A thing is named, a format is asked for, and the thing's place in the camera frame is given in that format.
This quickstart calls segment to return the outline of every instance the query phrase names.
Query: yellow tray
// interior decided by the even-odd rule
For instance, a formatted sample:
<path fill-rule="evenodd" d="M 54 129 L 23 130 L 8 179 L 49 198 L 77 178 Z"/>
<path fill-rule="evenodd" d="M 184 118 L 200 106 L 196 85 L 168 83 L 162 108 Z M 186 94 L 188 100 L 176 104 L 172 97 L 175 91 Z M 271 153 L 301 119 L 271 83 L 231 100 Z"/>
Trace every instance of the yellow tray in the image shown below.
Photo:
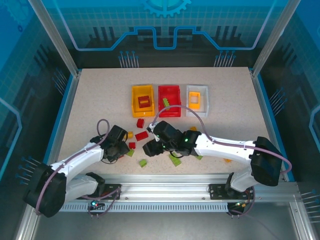
<path fill-rule="evenodd" d="M 138 98 L 144 97 L 144 96 L 148 96 L 150 98 L 151 106 L 140 108 Z M 134 118 L 155 116 L 156 111 L 155 111 L 155 101 L 154 101 L 154 89 L 152 85 L 132 86 L 131 108 L 132 108 L 132 116 Z"/>

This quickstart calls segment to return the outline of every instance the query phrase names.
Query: wire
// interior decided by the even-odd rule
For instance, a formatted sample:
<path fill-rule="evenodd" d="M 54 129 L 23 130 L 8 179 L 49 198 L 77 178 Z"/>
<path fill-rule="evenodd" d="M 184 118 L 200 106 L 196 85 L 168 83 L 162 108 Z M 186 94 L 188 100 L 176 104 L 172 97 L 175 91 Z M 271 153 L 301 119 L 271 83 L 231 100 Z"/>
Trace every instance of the wire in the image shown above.
<path fill-rule="evenodd" d="M 173 151 L 170 151 L 170 154 L 171 154 L 172 157 L 174 157 L 174 158 L 176 158 L 176 159 L 181 159 L 181 158 L 184 157 L 183 155 L 181 155 L 181 156 L 175 156 L 175 155 L 173 155 Z"/>
<path fill-rule="evenodd" d="M 109 164 L 109 165 L 115 164 L 117 161 L 118 161 L 118 158 L 114 162 L 106 162 L 103 159 L 101 160 L 101 162 L 103 162 L 104 164 Z"/>
<path fill-rule="evenodd" d="M 50 184 L 50 182 L 52 181 L 52 179 L 54 178 L 54 176 L 55 176 L 62 168 L 64 168 L 65 165 L 67 165 L 72 159 L 74 159 L 75 157 L 77 157 L 77 156 L 79 156 L 79 155 L 81 155 L 81 154 L 83 154 L 83 153 L 85 153 L 85 152 L 87 152 L 87 151 L 90 151 L 91 149 L 94 149 L 95 147 L 99 146 L 101 143 L 103 143 L 103 142 L 106 140 L 107 135 L 108 135 L 108 133 L 109 133 L 109 131 L 110 131 L 110 124 L 109 124 L 108 120 L 106 120 L 106 119 L 100 119 L 100 120 L 97 122 L 97 124 L 96 124 L 96 129 L 97 129 L 97 132 L 98 132 L 99 135 L 100 135 L 100 132 L 99 132 L 99 124 L 100 124 L 101 122 L 106 122 L 106 124 L 107 124 L 107 131 L 106 131 L 105 135 L 103 136 L 103 138 L 101 139 L 101 141 L 98 142 L 97 144 L 89 147 L 89 148 L 86 148 L 86 149 L 84 149 L 84 150 L 82 150 L 82 151 L 79 151 L 79 152 L 77 152 L 76 154 L 70 156 L 64 163 L 62 163 L 62 164 L 49 176 L 49 178 L 47 179 L 47 181 L 46 181 L 45 184 L 43 185 L 42 190 L 41 190 L 41 192 L 40 192 L 40 194 L 39 194 L 39 198 L 38 198 L 38 200 L 37 200 L 37 202 L 36 202 L 36 205 L 35 205 L 35 214 L 37 214 L 37 215 L 40 215 L 40 214 L 41 214 L 41 213 L 39 212 L 40 203 L 41 203 L 41 201 L 42 201 L 42 198 L 44 197 L 44 194 L 45 194 L 45 191 L 46 191 L 48 185 Z"/>
<path fill-rule="evenodd" d="M 193 113 L 200 121 L 201 123 L 201 126 L 202 126 L 202 129 L 203 129 L 203 132 L 204 134 L 206 135 L 206 137 L 214 144 L 219 144 L 219 145 L 223 145 L 223 146 L 228 146 L 228 147 L 235 147 L 235 148 L 242 148 L 242 149 L 253 149 L 253 150 L 257 150 L 257 151 L 260 151 L 260 152 L 263 152 L 263 153 L 266 153 L 266 154 L 270 154 L 272 156 L 275 156 L 276 158 L 278 159 L 281 159 L 282 161 L 286 162 L 288 164 L 288 169 L 287 170 L 284 170 L 284 171 L 281 171 L 280 174 L 286 174 L 288 172 L 291 171 L 292 169 L 292 164 L 291 162 L 286 159 L 285 157 L 281 156 L 280 154 L 277 154 L 273 151 L 270 151 L 270 150 L 266 150 L 266 149 L 263 149 L 261 147 L 256 147 L 256 146 L 248 146 L 248 145 L 242 145 L 242 144 L 235 144 L 235 143 L 227 143 L 227 142 L 221 142 L 221 141 L 217 141 L 217 140 L 214 140 L 211 138 L 211 136 L 208 134 L 207 132 L 207 129 L 206 129 L 206 126 L 204 124 L 204 122 L 202 121 L 202 119 L 200 118 L 200 116 L 195 112 L 193 111 L 192 109 L 186 107 L 186 106 L 182 106 L 182 105 L 170 105 L 170 106 L 166 106 L 165 108 L 163 108 L 162 110 L 160 110 L 154 117 L 153 119 L 153 122 L 152 122 L 152 125 L 154 125 L 156 123 L 156 120 L 157 118 L 159 117 L 159 115 L 165 111 L 166 109 L 168 108 L 183 108 L 183 109 L 186 109 L 188 111 L 190 111 L 191 113 Z"/>
<path fill-rule="evenodd" d="M 109 210 L 110 210 L 110 209 L 112 208 L 112 206 L 114 205 L 117 197 L 119 196 L 120 192 L 121 192 L 121 187 L 118 187 L 116 190 L 110 192 L 109 194 L 107 194 L 107 195 L 105 195 L 105 196 L 103 196 L 103 197 L 101 197 L 101 198 L 92 198 L 92 197 L 88 197 L 88 196 L 86 196 L 85 198 L 86 198 L 86 199 L 92 199 L 92 200 L 101 200 L 101 199 L 105 199 L 105 198 L 111 196 L 112 194 L 116 193 L 116 195 L 115 195 L 113 201 L 111 202 L 110 206 L 109 206 L 104 212 L 99 213 L 99 214 L 98 214 L 98 213 L 96 214 L 96 217 L 98 218 L 98 217 L 101 217 L 101 216 L 105 215 L 107 212 L 109 212 Z M 88 214 L 91 215 L 91 217 L 94 216 L 94 214 L 92 214 L 91 211 L 90 211 L 90 207 L 88 208 Z"/>

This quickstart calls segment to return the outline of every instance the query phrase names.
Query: glass panel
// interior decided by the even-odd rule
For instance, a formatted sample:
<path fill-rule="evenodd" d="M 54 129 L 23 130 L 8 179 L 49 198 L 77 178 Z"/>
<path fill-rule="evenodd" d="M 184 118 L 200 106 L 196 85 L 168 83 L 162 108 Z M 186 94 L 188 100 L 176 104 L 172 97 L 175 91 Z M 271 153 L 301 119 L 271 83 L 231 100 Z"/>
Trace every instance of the glass panel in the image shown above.
<path fill-rule="evenodd" d="M 261 71 L 271 117 L 302 193 L 320 191 L 319 11 L 319 1 L 300 2 Z"/>
<path fill-rule="evenodd" d="M 0 232 L 13 239 L 42 162 L 69 71 L 27 0 L 0 8 Z"/>
<path fill-rule="evenodd" d="M 287 0 L 45 0 L 79 68 L 252 67 Z"/>

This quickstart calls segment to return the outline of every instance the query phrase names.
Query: green block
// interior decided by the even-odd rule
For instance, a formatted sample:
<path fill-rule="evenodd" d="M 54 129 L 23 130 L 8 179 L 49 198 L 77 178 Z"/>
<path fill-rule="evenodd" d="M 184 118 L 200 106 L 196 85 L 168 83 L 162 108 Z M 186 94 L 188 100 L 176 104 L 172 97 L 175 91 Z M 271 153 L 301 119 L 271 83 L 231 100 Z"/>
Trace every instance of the green block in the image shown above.
<path fill-rule="evenodd" d="M 130 149 L 130 151 L 126 155 L 128 155 L 129 157 L 132 157 L 134 153 L 135 153 L 135 150 Z"/>
<path fill-rule="evenodd" d="M 140 167 L 144 167 L 145 165 L 147 165 L 147 160 L 146 159 L 142 159 L 141 161 L 139 161 L 139 165 Z"/>
<path fill-rule="evenodd" d="M 196 156 L 197 159 L 201 160 L 204 156 Z"/>
<path fill-rule="evenodd" d="M 163 101 L 164 107 L 169 107 L 169 106 L 170 106 L 169 101 L 168 101 L 167 98 L 162 98 L 162 101 Z"/>
<path fill-rule="evenodd" d="M 176 157 L 174 157 L 174 156 L 172 156 L 171 154 L 169 154 L 169 158 L 171 159 L 173 165 L 174 165 L 174 166 L 180 165 L 180 164 L 181 164 L 180 159 L 179 159 L 179 158 L 176 158 Z"/>

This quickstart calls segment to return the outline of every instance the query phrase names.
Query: red block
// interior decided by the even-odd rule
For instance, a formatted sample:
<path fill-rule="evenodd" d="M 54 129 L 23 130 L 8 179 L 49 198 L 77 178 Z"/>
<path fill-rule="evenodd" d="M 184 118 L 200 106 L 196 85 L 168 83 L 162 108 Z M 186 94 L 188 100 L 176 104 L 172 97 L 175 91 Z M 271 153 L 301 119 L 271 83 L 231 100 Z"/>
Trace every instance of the red block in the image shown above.
<path fill-rule="evenodd" d="M 135 142 L 129 142 L 129 148 L 130 149 L 136 149 L 136 143 Z"/>
<path fill-rule="evenodd" d="M 139 96 L 138 97 L 139 108 L 149 108 L 151 106 L 149 96 Z"/>
<path fill-rule="evenodd" d="M 140 141 L 142 139 L 146 139 L 148 137 L 148 133 L 146 131 L 140 132 L 135 135 L 135 138 L 137 141 Z"/>
<path fill-rule="evenodd" d="M 136 126 L 140 129 L 143 129 L 145 125 L 145 120 L 142 118 L 139 118 L 138 121 L 136 122 Z"/>
<path fill-rule="evenodd" d="M 165 108 L 163 99 L 167 99 L 170 105 L 181 105 L 180 87 L 178 85 L 162 85 L 158 87 L 158 110 Z M 170 107 L 160 113 L 159 118 L 180 117 L 180 107 Z"/>

